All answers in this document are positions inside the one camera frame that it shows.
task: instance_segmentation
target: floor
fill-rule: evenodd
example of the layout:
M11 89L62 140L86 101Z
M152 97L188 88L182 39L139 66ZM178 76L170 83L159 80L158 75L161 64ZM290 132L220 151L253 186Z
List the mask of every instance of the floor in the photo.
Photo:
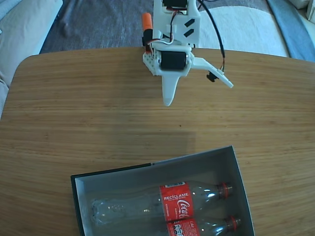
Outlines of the floor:
M41 53L142 46L141 14L154 0L63 0ZM218 0L209 8L247 6L270 13L266 0Z

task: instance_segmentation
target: wood grain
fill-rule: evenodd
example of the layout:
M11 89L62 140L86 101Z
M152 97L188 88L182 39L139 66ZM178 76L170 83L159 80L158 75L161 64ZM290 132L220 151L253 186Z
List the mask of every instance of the wood grain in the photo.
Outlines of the wood grain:
M227 52L235 87L192 71L163 106L142 49L42 54L0 122L0 235L79 235L70 176L234 145L257 236L314 235L315 64ZM217 50L195 50L216 66Z

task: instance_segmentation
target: black cable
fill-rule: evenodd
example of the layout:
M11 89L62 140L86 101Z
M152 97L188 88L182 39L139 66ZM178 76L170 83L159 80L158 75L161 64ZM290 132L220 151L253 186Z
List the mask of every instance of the black cable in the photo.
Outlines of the black cable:
M216 2L216 1L219 1L219 0L202 0L202 1L206 1L206 2Z
M181 12L181 11L175 11L174 13L173 13L173 16L172 16L172 19L171 19L171 29L170 29L170 34L169 34L169 41L171 42L172 41L172 33L173 33L173 20L174 20L174 18L175 18L175 16L177 15L177 14L182 14L183 15L183 12Z
M205 5L205 3L203 2L203 0L197 0L201 5L202 7L205 9L205 11L207 12L208 16L210 17L210 20L213 24L213 27L215 28L215 31L216 31L216 34L217 34L217 37L218 37L218 40L219 40L219 44L220 44L220 50L221 50L221 54L222 54L222 57L223 57L223 71L224 71L224 66L225 66L225 51L224 51L224 47L223 47L223 43L222 43L222 39L221 39L221 35L220 35L220 32L218 30L218 27L217 27L217 24L215 22L215 19L213 18L211 12L209 11L209 9L207 8L207 6Z

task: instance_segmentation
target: bottle cap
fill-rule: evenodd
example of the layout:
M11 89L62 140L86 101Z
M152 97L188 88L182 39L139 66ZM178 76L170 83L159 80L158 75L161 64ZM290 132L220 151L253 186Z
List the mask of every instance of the bottle cap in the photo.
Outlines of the bottle cap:
M218 189L220 199L226 199L233 193L233 187L230 183L223 182L222 184L218 185Z
M241 219L232 215L226 218L225 221L229 231L236 231L241 225Z

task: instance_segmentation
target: plastic bottle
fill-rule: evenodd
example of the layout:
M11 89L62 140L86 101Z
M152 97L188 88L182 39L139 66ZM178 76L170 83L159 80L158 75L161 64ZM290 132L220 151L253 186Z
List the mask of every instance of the plastic bottle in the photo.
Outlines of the plastic bottle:
M131 194L116 194L92 202L92 220L99 225L130 220L176 221L193 217L232 193L230 184L188 181L152 187Z
M226 219L185 219L167 223L164 229L153 236L221 236L236 231L241 220L230 216Z

